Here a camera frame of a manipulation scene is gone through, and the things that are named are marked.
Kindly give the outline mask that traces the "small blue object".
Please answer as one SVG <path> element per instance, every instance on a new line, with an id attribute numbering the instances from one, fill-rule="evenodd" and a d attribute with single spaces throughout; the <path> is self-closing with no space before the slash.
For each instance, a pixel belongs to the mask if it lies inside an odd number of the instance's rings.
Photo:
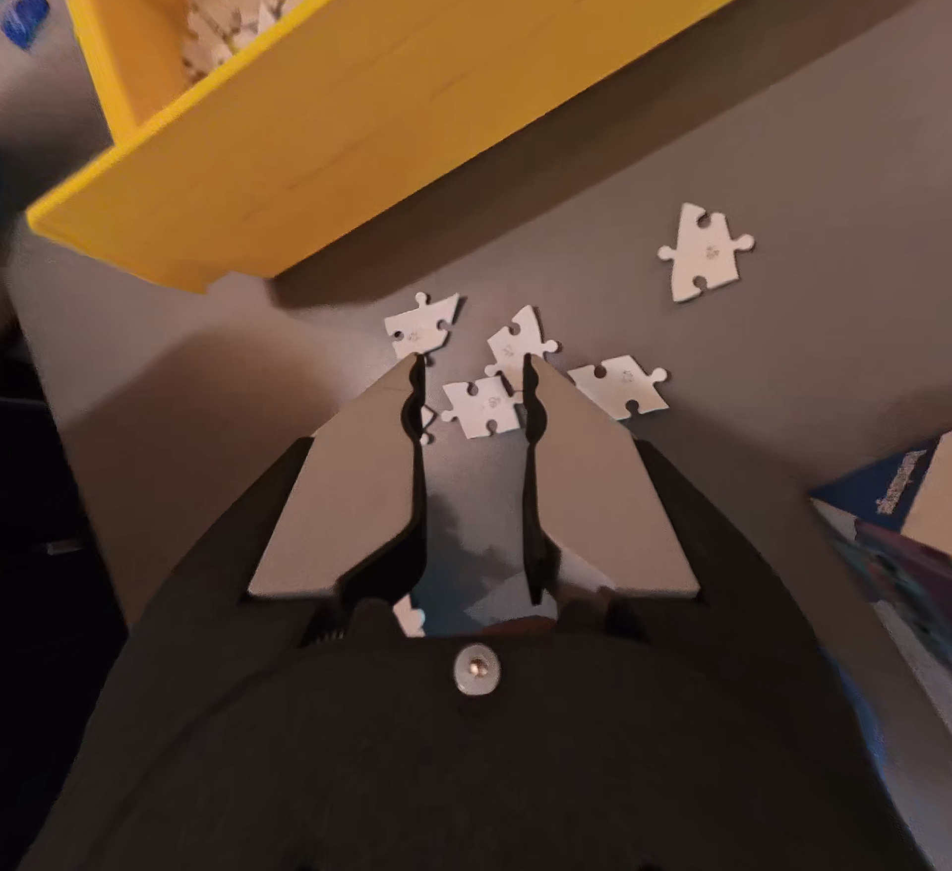
<path id="1" fill-rule="evenodd" d="M 50 0 L 10 0 L 2 8 L 2 36 L 18 50 L 30 52 L 51 8 Z"/>

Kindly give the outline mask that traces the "yellow plastic bin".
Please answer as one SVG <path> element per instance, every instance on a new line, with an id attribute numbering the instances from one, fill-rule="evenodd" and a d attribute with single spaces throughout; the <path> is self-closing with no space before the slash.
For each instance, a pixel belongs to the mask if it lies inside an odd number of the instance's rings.
<path id="1" fill-rule="evenodd" d="M 305 0 L 189 86 L 184 0 L 65 0 L 113 146 L 27 211 L 201 292 L 271 278 L 734 0 Z"/>

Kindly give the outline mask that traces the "printed puzzle box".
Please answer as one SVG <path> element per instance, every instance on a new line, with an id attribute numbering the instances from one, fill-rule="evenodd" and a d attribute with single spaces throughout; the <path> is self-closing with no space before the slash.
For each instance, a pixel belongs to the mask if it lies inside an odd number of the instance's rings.
<path id="1" fill-rule="evenodd" d="M 808 499 L 943 727 L 929 758 L 943 782 L 938 822 L 950 846 L 951 434 L 815 487 Z"/>

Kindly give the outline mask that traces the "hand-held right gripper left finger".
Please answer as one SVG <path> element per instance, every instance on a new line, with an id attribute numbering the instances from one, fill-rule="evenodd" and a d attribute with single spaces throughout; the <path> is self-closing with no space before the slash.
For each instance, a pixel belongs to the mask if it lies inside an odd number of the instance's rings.
<path id="1" fill-rule="evenodd" d="M 411 354 L 311 439 L 247 588 L 261 600 L 403 600 L 422 578 L 425 362 Z"/>

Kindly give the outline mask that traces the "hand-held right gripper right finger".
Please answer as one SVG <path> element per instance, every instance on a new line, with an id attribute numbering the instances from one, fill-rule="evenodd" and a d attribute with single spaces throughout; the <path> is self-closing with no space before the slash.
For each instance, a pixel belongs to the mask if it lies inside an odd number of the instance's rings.
<path id="1" fill-rule="evenodd" d="M 537 355 L 523 368 L 530 602 L 700 592 L 631 432 Z"/>

